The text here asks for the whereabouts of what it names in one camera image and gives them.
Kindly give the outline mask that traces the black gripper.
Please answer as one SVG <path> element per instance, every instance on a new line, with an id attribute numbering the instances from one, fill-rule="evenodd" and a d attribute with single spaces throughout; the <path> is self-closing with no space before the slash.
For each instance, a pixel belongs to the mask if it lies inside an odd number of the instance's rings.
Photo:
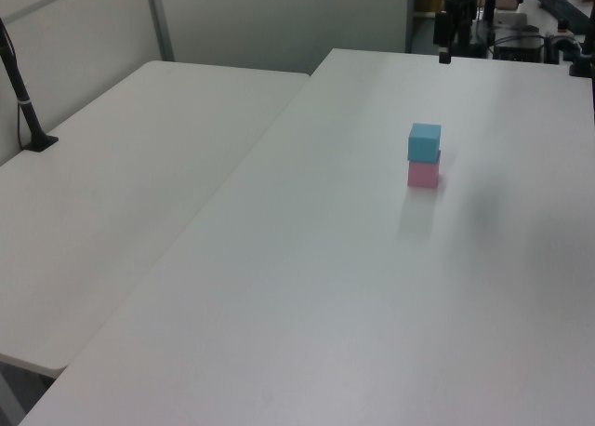
<path id="1" fill-rule="evenodd" d="M 438 46 L 438 57 L 441 64 L 450 64 L 451 47 L 458 46 L 458 57 L 470 56 L 471 24 L 473 16 L 464 10 L 441 11 L 435 14 L 433 44 Z"/>

